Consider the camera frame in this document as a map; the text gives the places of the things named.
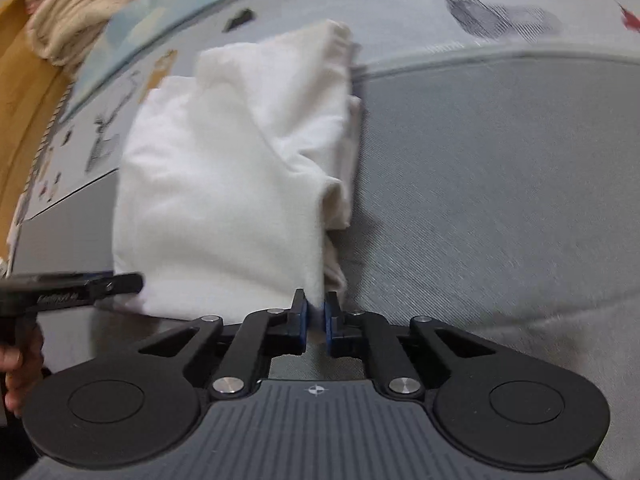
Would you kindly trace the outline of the left hand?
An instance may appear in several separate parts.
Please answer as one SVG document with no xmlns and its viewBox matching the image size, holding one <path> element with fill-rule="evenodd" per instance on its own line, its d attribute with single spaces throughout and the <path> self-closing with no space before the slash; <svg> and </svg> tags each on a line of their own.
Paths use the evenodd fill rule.
<svg viewBox="0 0 640 480">
<path fill-rule="evenodd" d="M 6 409 L 16 417 L 22 416 L 25 399 L 43 380 L 43 343 L 40 325 L 29 322 L 16 346 L 1 347 L 3 402 Z"/>
</svg>

